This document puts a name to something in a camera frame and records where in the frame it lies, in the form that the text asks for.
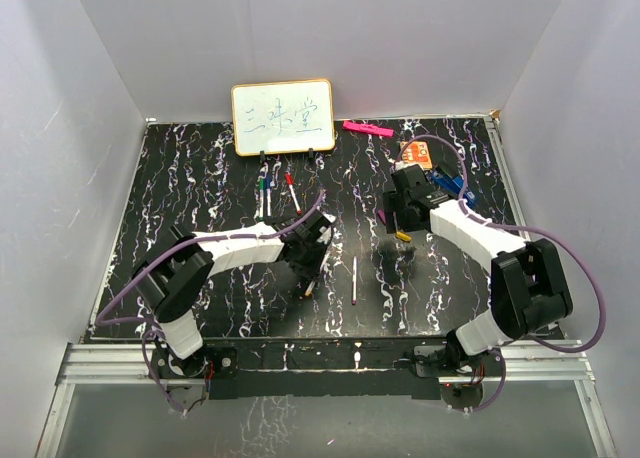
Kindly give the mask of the red whiteboard pen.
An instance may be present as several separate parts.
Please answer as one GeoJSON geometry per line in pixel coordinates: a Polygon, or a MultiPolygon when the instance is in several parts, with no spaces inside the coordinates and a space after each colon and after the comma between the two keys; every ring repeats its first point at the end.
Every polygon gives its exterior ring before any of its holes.
{"type": "Polygon", "coordinates": [[[302,210],[301,210],[301,206],[299,204],[299,201],[298,201],[296,193],[295,193],[294,181],[293,181],[293,186],[289,186],[287,184],[287,187],[289,189],[289,192],[290,192],[290,195],[291,195],[291,198],[292,198],[296,213],[297,213],[298,216],[301,216],[302,215],[302,210]]]}

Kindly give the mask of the blue whiteboard pen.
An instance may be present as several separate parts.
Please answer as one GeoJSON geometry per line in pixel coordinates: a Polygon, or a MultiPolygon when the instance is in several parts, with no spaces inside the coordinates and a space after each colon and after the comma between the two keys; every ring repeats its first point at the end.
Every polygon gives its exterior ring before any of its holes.
{"type": "Polygon", "coordinates": [[[265,187],[265,219],[271,217],[271,188],[265,187]]]}

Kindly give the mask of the green whiteboard pen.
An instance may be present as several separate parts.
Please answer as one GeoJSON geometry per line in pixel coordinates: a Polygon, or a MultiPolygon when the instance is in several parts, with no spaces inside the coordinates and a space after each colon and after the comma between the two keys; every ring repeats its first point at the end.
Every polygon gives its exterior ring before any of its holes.
{"type": "Polygon", "coordinates": [[[265,215],[265,188],[260,189],[259,184],[259,208],[258,208],[258,220],[263,221],[265,215]]]}

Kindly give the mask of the yellow whiteboard pen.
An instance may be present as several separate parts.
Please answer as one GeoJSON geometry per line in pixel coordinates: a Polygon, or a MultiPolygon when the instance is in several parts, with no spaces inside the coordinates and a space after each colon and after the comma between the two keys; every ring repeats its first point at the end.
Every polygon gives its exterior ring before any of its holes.
{"type": "Polygon", "coordinates": [[[311,296],[315,286],[316,286],[316,281],[315,280],[311,281],[305,290],[304,296],[305,297],[311,296]]]}

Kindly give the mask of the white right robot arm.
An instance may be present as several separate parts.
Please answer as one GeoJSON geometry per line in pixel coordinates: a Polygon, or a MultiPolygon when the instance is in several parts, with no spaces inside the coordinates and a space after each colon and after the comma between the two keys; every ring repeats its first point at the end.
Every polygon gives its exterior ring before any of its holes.
{"type": "Polygon", "coordinates": [[[449,332],[430,360],[466,375],[482,354],[519,340],[573,311],[560,256],[547,239],[527,241],[473,211],[463,211],[450,193],[430,183],[418,165],[391,173],[383,193],[389,233],[424,230],[443,238],[476,261],[490,277],[489,309],[449,332]]]}

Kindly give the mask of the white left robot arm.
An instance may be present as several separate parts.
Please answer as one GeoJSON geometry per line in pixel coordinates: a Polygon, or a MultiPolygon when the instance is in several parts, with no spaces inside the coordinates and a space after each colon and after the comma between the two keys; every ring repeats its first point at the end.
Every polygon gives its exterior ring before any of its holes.
{"type": "Polygon", "coordinates": [[[150,307],[172,351],[171,363],[194,377],[207,354],[192,307],[209,279],[255,264],[285,262],[301,279],[317,279],[336,218],[313,209],[306,217],[269,218],[222,232],[189,232],[173,226],[136,264],[135,290],[150,307]]]}

